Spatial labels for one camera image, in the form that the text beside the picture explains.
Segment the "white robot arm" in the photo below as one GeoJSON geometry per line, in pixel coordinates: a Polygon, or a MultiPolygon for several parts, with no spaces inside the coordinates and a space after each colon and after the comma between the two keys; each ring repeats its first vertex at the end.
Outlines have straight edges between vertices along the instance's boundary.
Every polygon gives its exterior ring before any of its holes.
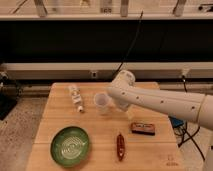
{"type": "Polygon", "coordinates": [[[123,111],[131,104],[168,116],[197,123],[212,131],[203,171],[213,171],[213,95],[145,89],[134,85],[135,76],[128,70],[120,71],[106,88],[107,94],[123,111]]]}

